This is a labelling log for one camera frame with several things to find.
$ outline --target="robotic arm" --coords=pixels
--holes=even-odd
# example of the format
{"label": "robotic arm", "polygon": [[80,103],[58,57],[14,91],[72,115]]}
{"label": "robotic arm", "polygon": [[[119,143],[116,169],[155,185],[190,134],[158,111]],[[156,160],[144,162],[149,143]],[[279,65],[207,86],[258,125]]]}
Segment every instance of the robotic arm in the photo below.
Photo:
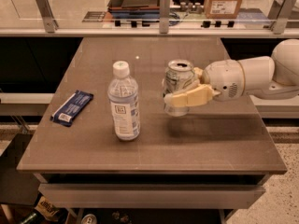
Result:
{"label": "robotic arm", "polygon": [[169,89],[169,82],[174,80],[167,75],[163,82],[164,102],[168,110],[205,105],[212,99],[234,100],[242,95],[254,95],[269,100],[288,99],[299,93],[299,40],[297,39],[279,43],[271,57],[219,61],[208,65],[205,70],[192,68],[188,61],[185,62],[187,62],[186,66],[182,60],[171,65],[172,67],[177,65],[181,69],[187,67],[194,73],[188,85],[183,84],[182,88],[177,86],[176,89]]}

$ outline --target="floor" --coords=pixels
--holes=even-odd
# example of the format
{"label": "floor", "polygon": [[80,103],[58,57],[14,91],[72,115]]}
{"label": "floor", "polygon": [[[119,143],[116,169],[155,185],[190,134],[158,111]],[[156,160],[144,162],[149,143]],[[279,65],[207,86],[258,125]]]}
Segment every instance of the floor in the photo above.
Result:
{"label": "floor", "polygon": [[[30,126],[31,133],[36,128]],[[288,167],[285,175],[273,175],[265,184],[266,193],[250,208],[237,210],[227,224],[299,223],[299,125],[267,127]],[[18,127],[0,125],[0,146],[18,132]],[[7,223],[0,212],[0,223]]]}

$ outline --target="drawer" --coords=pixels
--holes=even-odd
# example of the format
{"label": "drawer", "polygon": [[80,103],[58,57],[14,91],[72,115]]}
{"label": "drawer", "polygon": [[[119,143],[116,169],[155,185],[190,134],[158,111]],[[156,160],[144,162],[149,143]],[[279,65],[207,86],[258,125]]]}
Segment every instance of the drawer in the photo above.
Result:
{"label": "drawer", "polygon": [[95,215],[99,224],[225,224],[223,210],[186,209],[80,209],[67,224],[81,224],[87,215]]}
{"label": "drawer", "polygon": [[57,207],[247,209],[264,194],[260,186],[41,184]]}

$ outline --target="aluminum can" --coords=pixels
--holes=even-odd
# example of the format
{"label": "aluminum can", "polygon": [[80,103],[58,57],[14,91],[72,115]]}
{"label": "aluminum can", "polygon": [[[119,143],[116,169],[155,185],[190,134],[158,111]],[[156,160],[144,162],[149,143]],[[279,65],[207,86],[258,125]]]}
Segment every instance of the aluminum can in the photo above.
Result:
{"label": "aluminum can", "polygon": [[[164,96],[168,93],[178,92],[186,89],[196,80],[193,64],[187,60],[172,60],[168,63],[164,78]],[[165,113],[170,116],[179,117],[188,113],[188,107],[172,107],[165,105]]]}
{"label": "aluminum can", "polygon": [[97,219],[94,214],[88,214],[81,220],[81,224],[96,224],[96,223],[97,223]]}

